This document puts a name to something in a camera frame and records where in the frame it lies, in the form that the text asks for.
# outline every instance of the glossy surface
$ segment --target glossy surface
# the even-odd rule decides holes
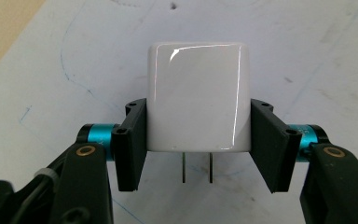
[[[250,150],[247,48],[239,43],[160,43],[149,51],[151,151]]]

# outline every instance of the pen mark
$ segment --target pen mark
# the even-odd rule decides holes
[[[61,50],[60,50],[60,60],[61,60],[61,67],[62,67],[63,74],[67,81],[70,81],[70,82],[74,83],[75,85],[77,85],[78,87],[86,90],[95,100],[100,101],[101,103],[107,105],[112,111],[118,111],[118,112],[120,112],[120,114],[125,115],[125,112],[121,109],[121,107],[119,107],[116,104],[107,103],[105,100],[102,100],[101,98],[97,97],[94,94],[94,92],[91,91],[91,89],[89,87],[87,87],[86,85],[84,85],[80,82],[73,80],[65,68],[65,63],[64,63],[64,58],[63,58],[63,45],[64,45],[64,43],[66,43],[68,33],[72,29],[73,24],[77,20],[78,15],[80,14],[80,12],[83,10],[84,6],[86,5],[86,2],[87,2],[87,0],[83,2],[83,5],[80,7],[80,9],[76,13],[76,15],[74,16],[72,21],[69,23],[68,27],[66,28],[65,34],[63,35],[63,38],[62,38],[62,44],[61,44]]]
[[[133,218],[135,218],[135,220],[137,220],[139,223],[141,224],[145,224],[141,219],[139,219],[136,215],[134,215],[129,209],[127,209],[124,205],[122,205],[121,203],[119,203],[118,201],[116,201],[114,198],[112,198],[112,201],[114,203],[116,203],[118,206],[120,206],[124,211],[126,211],[130,216],[132,216]]]
[[[28,112],[30,112],[32,106],[28,106],[25,110],[25,113],[22,115],[21,119],[19,119],[19,123],[22,123],[22,121],[25,119],[25,117],[27,116]]]

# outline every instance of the black cable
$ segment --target black cable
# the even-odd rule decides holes
[[[19,210],[14,214],[10,221],[10,224],[21,223],[25,212],[28,210],[32,202],[37,199],[41,192],[45,191],[50,184],[51,180],[48,177],[44,177],[39,185],[29,194],[29,196],[21,203]]]

